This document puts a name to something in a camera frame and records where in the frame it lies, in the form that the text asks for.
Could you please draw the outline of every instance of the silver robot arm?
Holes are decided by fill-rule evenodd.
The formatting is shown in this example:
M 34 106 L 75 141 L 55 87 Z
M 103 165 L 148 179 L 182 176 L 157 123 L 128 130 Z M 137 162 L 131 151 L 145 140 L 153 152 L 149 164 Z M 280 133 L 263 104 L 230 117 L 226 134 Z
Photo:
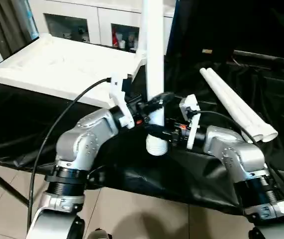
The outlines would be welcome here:
M 84 233 L 82 210 L 88 172 L 101 145 L 118 134 L 112 114 L 100 109 L 82 118 L 57 142 L 56 167 L 46 176 L 42 195 L 27 239 L 77 239 Z
M 265 239 L 284 238 L 284 197 L 261 150 L 238 133 L 215 126 L 207 128 L 203 150 L 227 169 L 244 215 L 256 225 L 251 238 L 258 238 L 258 233 Z

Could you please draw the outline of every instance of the black cable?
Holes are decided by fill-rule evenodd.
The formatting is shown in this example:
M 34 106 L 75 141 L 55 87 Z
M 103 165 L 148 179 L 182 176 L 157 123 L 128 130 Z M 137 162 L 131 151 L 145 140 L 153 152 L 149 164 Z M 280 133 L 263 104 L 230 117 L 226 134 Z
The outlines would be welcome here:
M 221 116 L 223 117 L 224 119 L 232 122 L 235 126 L 237 126 L 237 128 L 239 128 L 242 132 L 244 132 L 249 139 L 251 139 L 252 143 L 259 148 L 257 142 L 255 141 L 255 139 L 240 125 L 238 124 L 236 121 L 234 121 L 232 118 L 228 117 L 228 116 L 225 116 L 221 113 L 218 113 L 218 112 L 215 112 L 215 111 L 195 111 L 195 112 L 192 112 L 192 115 L 195 116 L 197 114 L 212 114 L 212 115 L 218 115 L 218 116 Z
M 83 91 L 81 94 L 79 94 L 66 108 L 65 110 L 59 115 L 59 117 L 56 119 L 56 121 L 53 123 L 53 125 L 51 126 L 51 128 L 49 129 L 45 139 L 42 142 L 42 145 L 39 149 L 38 155 L 36 157 L 36 160 L 34 161 L 34 165 L 33 165 L 33 169 L 32 169 L 32 173 L 31 173 L 31 179 L 30 179 L 30 188 L 29 188 L 29 202 L 28 202 L 28 219 L 27 219 L 27 230 L 29 230 L 30 226 L 31 226 L 31 219 L 32 219 L 32 204 L 33 204 L 33 187 L 34 187 L 34 178 L 36 175 L 36 170 L 37 170 L 37 165 L 38 165 L 38 161 L 41 155 L 41 152 L 43 151 L 43 148 L 49 138 L 49 136 L 51 135 L 54 127 L 58 124 L 58 122 L 62 119 L 62 117 L 68 112 L 68 110 L 85 94 L 87 93 L 89 90 L 91 90 L 92 88 L 94 88 L 95 86 L 103 83 L 103 82 L 110 82 L 110 78 L 106 78 L 103 80 L 100 80 L 96 83 L 94 83 L 93 85 L 91 85 L 90 87 L 88 87 L 85 91 Z

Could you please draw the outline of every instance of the cabinet glass door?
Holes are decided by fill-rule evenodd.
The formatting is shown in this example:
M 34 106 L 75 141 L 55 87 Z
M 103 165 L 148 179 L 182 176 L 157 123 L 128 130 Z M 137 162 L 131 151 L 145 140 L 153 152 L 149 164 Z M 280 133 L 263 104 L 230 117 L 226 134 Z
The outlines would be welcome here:
M 112 45 L 126 51 L 136 51 L 139 27 L 111 23 Z
M 100 44 L 97 8 L 51 0 L 29 0 L 39 34 Z
M 73 41 L 90 42 L 86 19 L 48 13 L 44 16 L 51 35 Z

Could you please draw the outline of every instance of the black fabric backdrop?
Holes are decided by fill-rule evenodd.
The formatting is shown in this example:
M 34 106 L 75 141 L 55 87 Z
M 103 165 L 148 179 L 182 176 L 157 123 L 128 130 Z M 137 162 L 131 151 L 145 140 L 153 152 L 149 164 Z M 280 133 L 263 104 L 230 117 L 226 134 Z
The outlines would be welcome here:
M 195 94 L 203 110 L 226 114 L 223 105 L 199 74 L 202 66 L 213 67 L 218 74 L 279 132 L 274 141 L 262 145 L 267 162 L 272 166 L 280 187 L 284 191 L 284 72 L 281 70 L 255 70 L 227 64 L 200 63 L 192 68 L 166 63 L 166 89 L 180 95 Z M 133 82 L 133 91 L 145 93 L 145 74 L 141 70 Z M 15 146 L 0 150 L 0 164 L 15 167 L 17 158 L 35 158 L 43 131 L 60 113 L 68 100 L 0 85 L 0 143 L 34 135 Z M 97 108 L 78 103 L 58 125 L 47 152 L 41 157 L 39 172 L 48 173 L 55 158 L 54 145 L 58 136 L 72 128 L 79 118 Z M 181 116 L 171 106 L 166 116 Z M 202 115 L 200 125 L 232 127 L 227 122 Z M 89 185 L 107 186 L 120 190 L 200 205 L 230 214 L 241 214 L 232 183 L 221 162 L 200 150 L 187 152 L 171 149 L 163 157 L 153 157 L 146 151 L 147 133 L 138 127 L 105 143 L 94 168 L 105 167 L 92 175 Z M 32 164 L 21 165 L 30 170 Z

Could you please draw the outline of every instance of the white pipe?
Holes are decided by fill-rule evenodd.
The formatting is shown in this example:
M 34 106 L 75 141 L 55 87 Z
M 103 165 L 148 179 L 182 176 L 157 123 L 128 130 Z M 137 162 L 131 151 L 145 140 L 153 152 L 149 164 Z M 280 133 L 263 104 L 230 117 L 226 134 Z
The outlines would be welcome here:
M 163 0 L 144 0 L 144 4 L 146 7 L 142 14 L 147 19 L 146 86 L 147 99 L 151 100 L 164 92 L 164 10 Z M 164 109 L 151 113 L 150 123 L 164 126 Z M 166 141 L 151 135 L 147 136 L 146 148 L 155 156 L 163 155 L 168 151 Z
M 199 71 L 202 76 L 205 78 L 211 89 L 215 92 L 218 99 L 225 106 L 231 117 L 242 126 L 253 138 L 255 141 L 262 139 L 262 135 L 253 126 L 252 122 L 246 117 L 246 115 L 237 107 L 234 101 L 227 96 L 224 89 L 216 82 L 211 75 L 206 71 L 206 69 L 201 68 Z M 242 136 L 244 139 L 252 143 L 251 140 L 243 133 Z
M 143 65 L 146 64 L 146 50 L 147 50 L 147 2 L 144 0 L 142 3 L 142 14 L 140 21 L 140 30 L 138 34 L 138 45 L 136 50 L 136 57 L 141 58 Z
M 247 103 L 240 98 L 237 93 L 227 85 L 226 82 L 211 68 L 207 69 L 207 72 L 214 78 L 214 82 L 217 82 L 226 95 L 232 99 L 232 101 L 237 105 L 237 107 L 246 115 L 246 117 L 253 123 L 256 130 L 263 135 L 262 141 L 268 142 L 277 137 L 278 132 L 268 123 L 265 123 L 259 115 L 251 109 Z

